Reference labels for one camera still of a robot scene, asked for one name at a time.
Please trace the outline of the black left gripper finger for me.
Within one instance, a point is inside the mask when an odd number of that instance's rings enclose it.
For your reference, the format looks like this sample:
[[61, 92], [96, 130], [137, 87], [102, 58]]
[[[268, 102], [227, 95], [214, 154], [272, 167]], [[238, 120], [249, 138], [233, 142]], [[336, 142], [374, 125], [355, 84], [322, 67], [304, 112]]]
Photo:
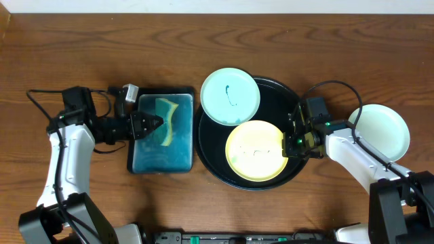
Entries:
[[147, 113], [142, 113], [142, 122], [148, 124], [163, 124], [163, 119], [157, 115], [150, 115]]
[[144, 126], [144, 137], [151, 135], [154, 131], [156, 131], [162, 125], [163, 125], [163, 123], [160, 123], [160, 122], [156, 122], [156, 123], [152, 122], [152, 123], [146, 124]]

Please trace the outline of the green yellow scrub sponge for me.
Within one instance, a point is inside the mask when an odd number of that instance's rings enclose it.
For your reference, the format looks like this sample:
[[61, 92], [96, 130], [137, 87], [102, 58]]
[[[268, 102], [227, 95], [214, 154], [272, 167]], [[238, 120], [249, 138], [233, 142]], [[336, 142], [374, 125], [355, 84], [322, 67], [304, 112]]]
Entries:
[[173, 140], [172, 117], [178, 104], [166, 98], [155, 100], [155, 114], [163, 119], [163, 124], [154, 131], [154, 139], [161, 146], [169, 146]]

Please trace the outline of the yellow plate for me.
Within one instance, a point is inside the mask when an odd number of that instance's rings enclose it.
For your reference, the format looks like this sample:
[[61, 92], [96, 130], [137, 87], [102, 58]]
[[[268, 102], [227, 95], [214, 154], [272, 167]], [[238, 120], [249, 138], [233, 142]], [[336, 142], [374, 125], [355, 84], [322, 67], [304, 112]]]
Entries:
[[276, 178], [288, 164], [282, 155], [282, 140], [282, 131], [272, 123], [253, 120], [238, 125], [225, 145], [229, 167], [252, 182]]

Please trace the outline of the mint plate bottom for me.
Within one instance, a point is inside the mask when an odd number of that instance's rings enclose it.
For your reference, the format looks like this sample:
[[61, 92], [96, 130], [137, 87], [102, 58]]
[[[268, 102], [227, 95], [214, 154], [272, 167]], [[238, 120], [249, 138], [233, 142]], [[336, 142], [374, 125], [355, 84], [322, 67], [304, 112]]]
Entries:
[[392, 161], [401, 159], [410, 146], [410, 131], [406, 122], [387, 106], [364, 105], [356, 130]]

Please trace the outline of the mint plate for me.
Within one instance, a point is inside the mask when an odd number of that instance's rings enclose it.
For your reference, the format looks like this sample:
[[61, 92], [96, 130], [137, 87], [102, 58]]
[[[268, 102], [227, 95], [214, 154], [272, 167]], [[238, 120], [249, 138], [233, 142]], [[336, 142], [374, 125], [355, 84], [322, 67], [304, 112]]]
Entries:
[[406, 122], [387, 106], [364, 105], [356, 130], [392, 161], [401, 159], [410, 146], [410, 131]]
[[221, 68], [205, 79], [200, 100], [203, 111], [214, 122], [236, 126], [249, 121], [260, 105], [254, 78], [238, 68]]

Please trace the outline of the mint plate top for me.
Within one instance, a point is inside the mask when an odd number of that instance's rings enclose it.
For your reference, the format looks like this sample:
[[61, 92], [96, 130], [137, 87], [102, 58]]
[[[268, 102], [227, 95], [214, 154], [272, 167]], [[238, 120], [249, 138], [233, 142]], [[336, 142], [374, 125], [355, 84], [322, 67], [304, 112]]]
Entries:
[[214, 122], [236, 126], [249, 121], [260, 105], [254, 78], [238, 68], [221, 68], [205, 79], [200, 100], [203, 111]]

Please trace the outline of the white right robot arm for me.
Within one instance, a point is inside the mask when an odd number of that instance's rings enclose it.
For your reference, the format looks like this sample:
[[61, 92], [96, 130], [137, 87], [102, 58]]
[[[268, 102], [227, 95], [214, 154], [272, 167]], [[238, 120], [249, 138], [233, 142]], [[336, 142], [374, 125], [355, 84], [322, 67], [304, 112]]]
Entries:
[[327, 112], [294, 112], [265, 117], [281, 125], [277, 154], [288, 159], [282, 172], [264, 182], [242, 178], [229, 166], [226, 141], [233, 128], [205, 113], [195, 119], [197, 154], [217, 178], [245, 190], [279, 186], [298, 174], [311, 158], [324, 156], [342, 165], [370, 196], [369, 222], [336, 231], [337, 243], [432, 243], [433, 174], [414, 173], [390, 161], [368, 144], [347, 120]]

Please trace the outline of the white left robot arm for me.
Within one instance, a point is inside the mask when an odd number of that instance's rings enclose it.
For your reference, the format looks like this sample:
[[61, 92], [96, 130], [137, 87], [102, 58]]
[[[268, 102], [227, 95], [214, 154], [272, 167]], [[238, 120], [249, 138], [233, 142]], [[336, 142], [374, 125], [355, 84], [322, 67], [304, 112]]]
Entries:
[[[47, 181], [34, 210], [20, 215], [26, 243], [141, 243], [137, 224], [113, 227], [90, 199], [90, 161], [95, 145], [137, 140], [163, 125], [163, 119], [140, 111], [124, 118], [98, 117], [92, 102], [65, 102], [49, 119], [52, 147]], [[64, 227], [72, 234], [55, 236]]]

